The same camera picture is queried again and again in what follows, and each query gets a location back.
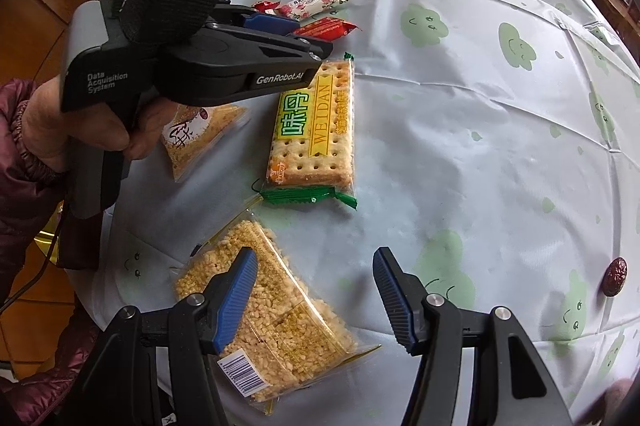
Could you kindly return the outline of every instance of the plastic packaging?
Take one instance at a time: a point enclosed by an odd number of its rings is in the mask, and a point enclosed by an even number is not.
[[[162,130],[161,141],[171,160],[174,179],[193,168],[196,160],[232,128],[247,122],[246,109],[236,105],[188,107],[181,105],[174,120]]]
[[[316,22],[307,24],[300,29],[296,29],[293,33],[300,36],[313,36],[320,40],[332,42],[342,36],[347,36],[351,31],[357,28],[358,26],[355,24],[346,22],[341,18],[326,16]]]
[[[322,64],[308,88],[280,95],[266,183],[270,203],[335,197],[355,208],[353,62]]]
[[[228,270],[242,246],[255,251],[258,276],[238,333],[218,364],[251,403],[306,386],[375,349],[358,349],[355,336],[329,305],[308,295],[308,287],[276,248],[273,233],[249,210],[198,250],[175,282],[178,298],[203,291],[213,275]],[[238,364],[243,366],[240,373],[233,370]]]
[[[300,22],[319,13],[334,10],[349,0],[292,0],[286,4],[264,0],[254,4],[254,8],[270,15],[286,16]]]

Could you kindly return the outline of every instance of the white tablecloth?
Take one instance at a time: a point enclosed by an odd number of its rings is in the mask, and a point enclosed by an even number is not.
[[[287,395],[270,417],[222,382],[238,424],[303,416],[306,426],[400,424],[418,359],[391,335],[371,276],[379,246],[425,284],[438,279],[430,291],[460,307],[511,308],[572,415],[635,374],[638,69],[594,10],[586,0],[352,0],[337,13],[361,29],[334,51],[355,56],[358,210],[324,201],[257,213],[313,291],[383,348]],[[609,47],[594,28],[608,31]],[[264,176],[275,103],[244,102],[249,124],[183,183],[161,146],[133,165],[99,272],[74,275],[100,326],[123,305],[174,304],[171,268],[238,213]],[[606,299],[598,286],[618,256],[628,278]],[[472,352],[464,359],[460,425]],[[168,385],[165,353],[158,373]]]

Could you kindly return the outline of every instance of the maroon jacket sleeve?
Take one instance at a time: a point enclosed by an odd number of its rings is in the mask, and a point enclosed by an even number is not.
[[[11,290],[24,265],[25,250],[62,200],[63,178],[25,149],[22,113],[36,85],[12,80],[0,87],[0,302]],[[2,410],[25,425],[37,426],[68,393],[91,352],[98,327],[77,308],[62,332],[55,366],[41,374],[11,383],[0,377],[0,424],[8,421]]]
[[[24,253],[64,191],[56,175],[22,144],[22,113],[36,88],[27,80],[0,87],[0,301],[24,265]]]

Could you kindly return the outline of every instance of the red date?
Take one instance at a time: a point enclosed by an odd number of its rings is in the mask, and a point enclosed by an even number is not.
[[[626,260],[617,257],[613,260],[604,272],[601,289],[605,296],[615,296],[622,291],[622,286],[626,279]]]

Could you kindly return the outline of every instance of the wooden floor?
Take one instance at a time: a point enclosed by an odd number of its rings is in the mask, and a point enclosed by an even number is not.
[[[66,27],[87,0],[0,0],[0,84],[11,78],[49,80],[59,73]],[[37,273],[44,259],[35,243],[14,291]],[[64,271],[50,265],[45,276],[0,317],[0,360],[16,376],[29,376],[51,358],[73,310],[74,292]]]

